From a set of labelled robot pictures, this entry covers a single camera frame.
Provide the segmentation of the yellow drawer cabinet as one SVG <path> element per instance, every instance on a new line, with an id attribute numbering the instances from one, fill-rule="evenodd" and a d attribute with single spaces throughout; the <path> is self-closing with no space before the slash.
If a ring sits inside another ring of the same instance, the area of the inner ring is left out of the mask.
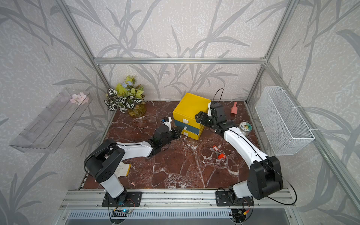
<path id="1" fill-rule="evenodd" d="M 210 99 L 186 93 L 173 111 L 174 124 L 183 128 L 182 134 L 199 140 L 205 126 L 196 122 L 195 116 L 199 112 L 208 112 Z"/>

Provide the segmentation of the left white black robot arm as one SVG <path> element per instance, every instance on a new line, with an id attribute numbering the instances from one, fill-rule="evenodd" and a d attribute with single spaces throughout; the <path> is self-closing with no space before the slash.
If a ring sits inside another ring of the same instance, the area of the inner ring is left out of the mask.
<path id="1" fill-rule="evenodd" d="M 179 139 L 181 134 L 182 128 L 169 128 L 162 124 L 155 129 L 154 136 L 148 141 L 120 143 L 107 139 L 84 160 L 84 169 L 112 198 L 118 198 L 126 192 L 115 175 L 120 162 L 155 156 L 171 141 Z"/>

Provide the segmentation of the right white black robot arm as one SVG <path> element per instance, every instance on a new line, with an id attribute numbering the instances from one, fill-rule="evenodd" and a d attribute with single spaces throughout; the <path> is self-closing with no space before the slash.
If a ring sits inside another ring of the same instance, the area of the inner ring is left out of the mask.
<path id="1" fill-rule="evenodd" d="M 229 188 L 232 198 L 242 199 L 253 197 L 261 200 L 283 189 L 281 165 L 275 157 L 269 157 L 259 150 L 241 132 L 233 121 L 226 118 L 212 118 L 205 112 L 195 116 L 196 122 L 202 124 L 221 135 L 240 154 L 249 167 L 246 181 L 242 181 Z"/>

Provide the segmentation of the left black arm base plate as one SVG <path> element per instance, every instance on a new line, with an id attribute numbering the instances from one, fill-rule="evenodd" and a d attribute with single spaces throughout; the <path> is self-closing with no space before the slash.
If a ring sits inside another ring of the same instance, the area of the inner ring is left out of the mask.
<path id="1" fill-rule="evenodd" d="M 118 197 L 113 198 L 108 192 L 106 192 L 105 197 L 102 202 L 102 207 L 115 208 L 118 207 L 139 207 L 142 192 L 135 191 L 124 191 Z"/>

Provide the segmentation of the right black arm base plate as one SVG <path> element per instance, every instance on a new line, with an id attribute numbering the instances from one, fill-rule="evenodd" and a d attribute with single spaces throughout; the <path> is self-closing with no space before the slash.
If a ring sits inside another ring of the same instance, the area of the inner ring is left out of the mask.
<path id="1" fill-rule="evenodd" d="M 254 201 L 251 197 L 238 198 L 233 191 L 218 189 L 215 192 L 217 206 L 243 206 L 252 207 Z"/>

